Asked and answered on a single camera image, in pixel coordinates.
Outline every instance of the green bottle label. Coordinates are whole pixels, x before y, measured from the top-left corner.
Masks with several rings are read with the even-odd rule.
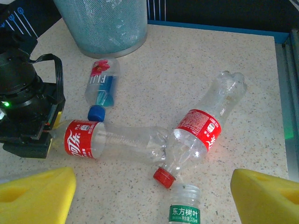
[[[169,208],[168,221],[200,224],[200,210],[190,206],[172,205]]]

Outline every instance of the coca-cola bottle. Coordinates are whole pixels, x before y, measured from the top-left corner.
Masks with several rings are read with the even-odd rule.
[[[143,163],[165,160],[167,130],[121,127],[96,121],[67,120],[51,131],[52,147],[68,155],[115,157]]]
[[[246,90],[243,74],[222,72],[169,136],[167,158],[154,178],[169,188],[184,167],[196,165],[215,143],[228,115]]]

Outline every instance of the red bottle label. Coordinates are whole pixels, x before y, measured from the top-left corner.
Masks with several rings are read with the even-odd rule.
[[[200,110],[190,110],[177,128],[188,131],[199,138],[205,144],[207,151],[210,150],[221,132],[218,121]]]
[[[98,122],[74,120],[64,135],[64,149],[69,155],[93,158],[91,140]]]

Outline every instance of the clear plastic bottle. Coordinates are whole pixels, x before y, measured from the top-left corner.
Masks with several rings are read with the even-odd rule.
[[[113,156],[147,164],[165,160],[167,130],[162,127],[120,127],[67,120],[50,133],[51,147],[69,155],[95,159]]]
[[[120,64],[115,58],[102,58],[93,64],[85,91],[85,98],[90,106],[114,105],[120,73]]]
[[[199,188],[177,183],[171,188],[170,224],[200,224]]]
[[[183,167],[196,165],[214,144],[228,115],[246,90],[243,74],[222,72],[169,136],[167,158],[154,178],[169,188]]]

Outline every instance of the speckled countertop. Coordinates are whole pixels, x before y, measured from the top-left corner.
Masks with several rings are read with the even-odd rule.
[[[235,168],[287,178],[285,141],[273,37],[149,25],[148,39],[119,58],[122,77],[116,105],[106,122],[173,129],[206,93],[220,71],[245,75],[248,92],[235,107],[206,158],[185,170],[185,183],[201,190],[202,224],[239,224],[230,193]],[[46,53],[64,66],[63,119],[86,119],[84,91],[95,59],[80,53],[60,20],[39,38],[32,59]],[[44,81],[55,81],[54,65],[35,65]],[[77,190],[67,224],[164,224],[168,191],[152,178],[156,166],[113,159],[61,156],[23,159],[0,150],[0,176],[70,166]]]

